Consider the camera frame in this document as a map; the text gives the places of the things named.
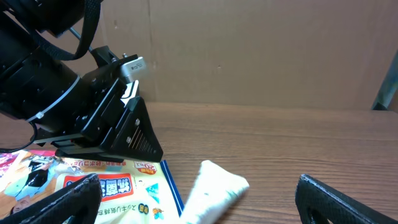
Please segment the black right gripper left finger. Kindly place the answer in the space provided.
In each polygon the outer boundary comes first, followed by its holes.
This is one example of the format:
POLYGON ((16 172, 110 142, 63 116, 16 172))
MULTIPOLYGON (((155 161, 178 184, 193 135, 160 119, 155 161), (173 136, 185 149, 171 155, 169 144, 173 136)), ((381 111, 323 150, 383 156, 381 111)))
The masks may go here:
POLYGON ((102 189, 97 174, 88 174, 20 212, 1 220, 2 224, 91 224, 98 215, 102 189))

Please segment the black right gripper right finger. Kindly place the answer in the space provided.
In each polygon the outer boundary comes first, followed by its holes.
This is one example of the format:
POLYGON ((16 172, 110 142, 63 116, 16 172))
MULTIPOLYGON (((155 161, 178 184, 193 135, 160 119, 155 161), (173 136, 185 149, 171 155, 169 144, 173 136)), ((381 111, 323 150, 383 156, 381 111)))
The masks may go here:
POLYGON ((341 193, 310 175, 302 174, 295 190, 295 204, 302 223, 377 224, 392 219, 341 193))

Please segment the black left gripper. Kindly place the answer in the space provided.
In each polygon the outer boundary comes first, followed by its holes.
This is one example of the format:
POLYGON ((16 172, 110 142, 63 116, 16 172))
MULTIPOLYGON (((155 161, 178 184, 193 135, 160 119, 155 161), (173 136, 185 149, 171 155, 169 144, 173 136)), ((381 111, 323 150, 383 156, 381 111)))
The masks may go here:
POLYGON ((99 154, 107 162, 160 162, 163 150, 138 95, 139 82, 120 79, 121 65, 139 56, 117 58, 107 46, 91 54, 98 68, 76 78, 34 117, 41 125, 35 144, 50 143, 57 154, 99 154))

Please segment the yellow orange snack bag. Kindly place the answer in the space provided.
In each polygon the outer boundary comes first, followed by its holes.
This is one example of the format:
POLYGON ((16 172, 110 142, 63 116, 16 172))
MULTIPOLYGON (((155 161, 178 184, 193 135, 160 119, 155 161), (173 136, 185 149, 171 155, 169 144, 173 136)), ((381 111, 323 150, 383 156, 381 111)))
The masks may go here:
POLYGON ((102 189, 96 223, 177 223, 184 209, 166 161, 25 156, 16 162, 1 177, 2 219, 91 173, 102 189))

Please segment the white cosmetic tube gold cap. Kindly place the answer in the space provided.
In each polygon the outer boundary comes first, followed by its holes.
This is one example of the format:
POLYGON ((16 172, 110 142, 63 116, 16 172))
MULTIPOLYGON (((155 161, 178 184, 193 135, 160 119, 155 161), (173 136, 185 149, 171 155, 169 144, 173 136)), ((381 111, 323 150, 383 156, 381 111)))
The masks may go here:
POLYGON ((244 177, 205 160, 188 196, 179 222, 213 224, 248 190, 244 177))

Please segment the red purple snack packet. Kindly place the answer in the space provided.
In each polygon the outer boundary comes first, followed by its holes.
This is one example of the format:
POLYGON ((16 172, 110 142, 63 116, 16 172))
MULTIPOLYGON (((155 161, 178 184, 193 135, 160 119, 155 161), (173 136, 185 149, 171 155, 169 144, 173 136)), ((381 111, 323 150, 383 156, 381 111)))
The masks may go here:
POLYGON ((1 153, 1 177, 4 177, 14 164, 17 164, 17 160, 24 158, 25 156, 54 156, 54 151, 43 151, 43 150, 21 150, 18 152, 12 152, 10 154, 1 153))

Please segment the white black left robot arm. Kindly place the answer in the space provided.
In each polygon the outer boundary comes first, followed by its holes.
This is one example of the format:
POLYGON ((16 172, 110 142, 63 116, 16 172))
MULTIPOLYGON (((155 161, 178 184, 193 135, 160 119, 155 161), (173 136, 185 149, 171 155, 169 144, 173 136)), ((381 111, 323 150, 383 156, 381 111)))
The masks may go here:
POLYGON ((30 142, 59 156, 135 155, 141 99, 122 97, 137 55, 91 48, 100 12, 99 1, 1 2, 1 112, 27 121, 30 142))

